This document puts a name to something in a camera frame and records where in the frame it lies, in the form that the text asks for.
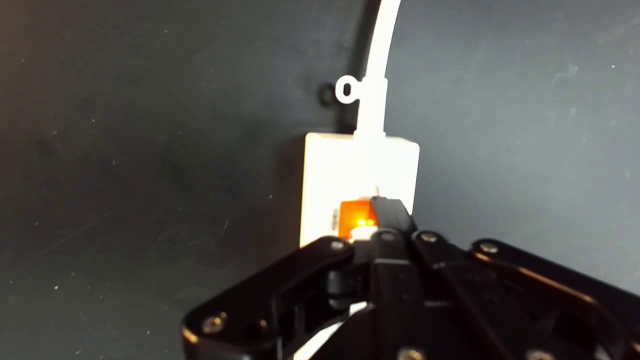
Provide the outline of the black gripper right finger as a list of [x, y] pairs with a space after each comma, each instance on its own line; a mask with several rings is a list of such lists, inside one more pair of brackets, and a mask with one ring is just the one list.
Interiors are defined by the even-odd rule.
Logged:
[[383, 234], [402, 234], [489, 360], [640, 360], [635, 294], [502, 241], [462, 251], [420, 231], [400, 200], [373, 198], [371, 211]]

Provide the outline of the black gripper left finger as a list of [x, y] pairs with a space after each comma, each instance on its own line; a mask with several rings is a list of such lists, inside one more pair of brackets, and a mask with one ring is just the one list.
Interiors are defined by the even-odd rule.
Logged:
[[179, 326], [183, 360], [289, 360], [359, 300], [365, 247], [317, 238], [191, 309]]

